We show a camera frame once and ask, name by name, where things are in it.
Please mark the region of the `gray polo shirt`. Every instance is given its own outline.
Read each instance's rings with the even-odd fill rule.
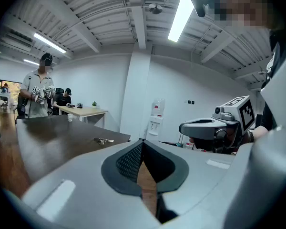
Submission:
[[[40,81],[38,75],[38,70],[32,71],[26,75],[21,84],[21,89],[28,90],[29,93],[32,92],[35,86],[40,89],[45,86],[54,85],[53,79],[47,73],[47,76]],[[37,118],[37,117],[47,117],[48,116],[48,103],[45,101],[44,104],[38,104],[34,101],[28,100],[27,105],[25,106],[25,118]]]

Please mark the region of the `potted plant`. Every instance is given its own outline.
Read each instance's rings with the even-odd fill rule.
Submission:
[[[97,103],[95,101],[92,103],[92,108],[94,108],[94,109],[97,108]]]

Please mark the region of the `black shirt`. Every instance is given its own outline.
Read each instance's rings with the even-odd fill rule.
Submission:
[[[281,30],[271,32],[270,46],[272,51],[274,48],[276,48],[275,57],[273,59],[273,66],[271,69],[271,73],[269,74],[269,77],[271,79],[286,59],[286,31]],[[265,127],[268,131],[276,128],[277,126],[276,121],[274,120],[273,115],[267,104],[265,104],[265,108],[263,111],[261,126]]]
[[[64,97],[63,94],[59,94],[56,98],[56,102],[58,106],[66,106],[66,104],[71,103],[70,96]]]

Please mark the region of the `water cooler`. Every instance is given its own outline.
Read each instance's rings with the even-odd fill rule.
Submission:
[[[156,98],[153,103],[152,116],[149,117],[146,140],[159,141],[162,128],[165,100]]]

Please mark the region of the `paper cup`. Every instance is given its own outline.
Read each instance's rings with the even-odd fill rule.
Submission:
[[[73,115],[72,114],[68,114],[68,121],[71,122],[73,119]]]

